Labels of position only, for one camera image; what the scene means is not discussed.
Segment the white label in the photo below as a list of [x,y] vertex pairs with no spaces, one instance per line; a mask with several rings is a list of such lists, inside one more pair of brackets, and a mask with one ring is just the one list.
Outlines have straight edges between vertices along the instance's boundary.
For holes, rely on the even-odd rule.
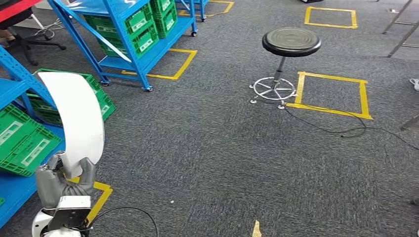
[[23,125],[23,123],[14,121],[9,127],[7,127],[1,134],[0,134],[0,146],[11,137],[19,128]]
[[145,23],[147,23],[147,19],[143,18],[140,22],[138,22],[133,27],[131,27],[132,32],[136,32],[138,29],[140,29],[142,26],[144,26]]
[[112,33],[117,32],[117,29],[115,29],[115,28],[108,28],[108,27],[103,27],[103,26],[97,26],[96,28],[99,31],[106,31],[106,32],[112,32]]
[[153,40],[152,39],[149,39],[147,42],[145,42],[145,44],[143,44],[141,47],[140,47],[140,51],[142,52],[142,51],[144,51],[148,46],[150,46],[151,44],[153,43]]
[[170,28],[173,26],[173,24],[174,24],[174,20],[173,20],[173,19],[171,19],[171,20],[169,21],[169,23],[167,23],[167,24],[166,24],[166,29],[167,29],[167,30],[170,30]]
[[28,156],[21,162],[22,165],[28,166],[38,155],[41,153],[43,149],[48,145],[50,141],[46,139],[42,139],[41,142],[29,153]]
[[108,109],[109,109],[109,106],[108,105],[103,106],[103,108],[101,110],[102,115],[104,115],[106,113],[106,111],[108,111]]
[[165,3],[163,3],[162,9],[165,11],[170,6],[170,0],[167,0]]

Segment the office chair wheel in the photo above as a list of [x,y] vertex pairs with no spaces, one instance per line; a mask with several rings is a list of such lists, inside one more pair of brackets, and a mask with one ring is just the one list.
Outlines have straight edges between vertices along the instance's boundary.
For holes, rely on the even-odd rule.
[[32,66],[38,66],[38,61],[35,61],[35,60],[29,60],[29,63],[32,65]]

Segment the white plastic piece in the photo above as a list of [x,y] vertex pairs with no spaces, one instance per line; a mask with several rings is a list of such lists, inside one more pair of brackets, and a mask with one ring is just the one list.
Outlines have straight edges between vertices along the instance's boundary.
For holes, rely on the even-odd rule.
[[57,210],[71,208],[87,209],[90,207],[90,196],[62,196],[60,198],[60,202],[57,205]]
[[61,228],[55,231],[49,231],[44,237],[81,237],[78,231],[73,231],[67,228]]
[[32,222],[32,237],[41,237],[41,232],[52,220],[52,216],[40,210]]
[[67,178],[81,175],[80,160],[88,157],[96,164],[103,152],[102,113],[87,81],[73,73],[38,73],[54,100],[65,134],[61,155]]
[[413,84],[413,88],[419,91],[419,79],[410,79],[409,81]]

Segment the black office chair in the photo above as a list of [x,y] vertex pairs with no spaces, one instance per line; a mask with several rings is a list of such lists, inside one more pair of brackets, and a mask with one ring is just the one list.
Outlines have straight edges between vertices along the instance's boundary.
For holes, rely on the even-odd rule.
[[30,16],[32,15],[32,9],[28,8],[2,22],[0,22],[0,30],[9,30],[15,37],[14,42],[7,47],[7,50],[10,49],[14,49],[17,47],[21,47],[23,50],[23,53],[25,54],[26,59],[29,61],[30,64],[37,66],[38,62],[35,61],[31,54],[29,53],[29,50],[31,49],[29,47],[29,45],[34,44],[34,45],[54,45],[59,47],[61,50],[65,50],[66,47],[62,46],[58,43],[50,43],[50,42],[44,42],[44,41],[40,41],[37,40],[38,38],[44,38],[45,40],[51,40],[51,38],[49,38],[48,36],[45,35],[45,33],[41,33],[38,34],[36,36],[30,36],[27,38],[22,38],[20,37],[20,35],[16,34],[10,27],[21,22],[24,21],[26,19],[28,19]]

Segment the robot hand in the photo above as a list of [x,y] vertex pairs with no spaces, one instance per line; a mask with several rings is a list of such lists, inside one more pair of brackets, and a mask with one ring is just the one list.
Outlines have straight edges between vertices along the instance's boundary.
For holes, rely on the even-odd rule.
[[45,209],[55,209],[62,196],[90,196],[96,173],[95,165],[85,157],[80,160],[83,173],[79,183],[65,178],[59,155],[54,155],[47,165],[40,166],[36,172],[38,194]]

